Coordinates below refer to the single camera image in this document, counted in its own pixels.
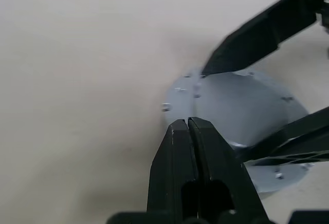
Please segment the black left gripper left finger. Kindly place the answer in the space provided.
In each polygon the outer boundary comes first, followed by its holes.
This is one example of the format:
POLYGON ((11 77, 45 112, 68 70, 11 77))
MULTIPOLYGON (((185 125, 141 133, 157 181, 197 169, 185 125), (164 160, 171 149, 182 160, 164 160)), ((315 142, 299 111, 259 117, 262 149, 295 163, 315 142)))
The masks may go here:
POLYGON ((193 142, 184 120, 168 126, 152 161, 148 212, 197 215, 198 171, 193 142))

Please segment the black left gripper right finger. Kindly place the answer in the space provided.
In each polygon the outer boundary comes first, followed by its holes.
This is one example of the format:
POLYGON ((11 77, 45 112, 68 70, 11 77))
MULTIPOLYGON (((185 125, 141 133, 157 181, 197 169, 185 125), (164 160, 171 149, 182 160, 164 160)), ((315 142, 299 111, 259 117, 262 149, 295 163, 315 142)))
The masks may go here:
POLYGON ((199 214, 204 220, 267 220, 244 164, 211 122, 189 118, 199 172, 199 214))

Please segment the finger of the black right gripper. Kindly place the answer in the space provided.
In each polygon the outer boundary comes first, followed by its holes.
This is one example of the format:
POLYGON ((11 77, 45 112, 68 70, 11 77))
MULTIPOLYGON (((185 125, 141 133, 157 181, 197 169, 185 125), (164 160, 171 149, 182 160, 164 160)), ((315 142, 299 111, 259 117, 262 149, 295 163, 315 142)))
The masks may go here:
POLYGON ((243 149, 242 161, 252 166, 328 161, 328 108, 294 121, 243 149))
POLYGON ((229 34, 202 69, 204 76, 245 69, 317 21, 305 0, 278 0, 229 34))

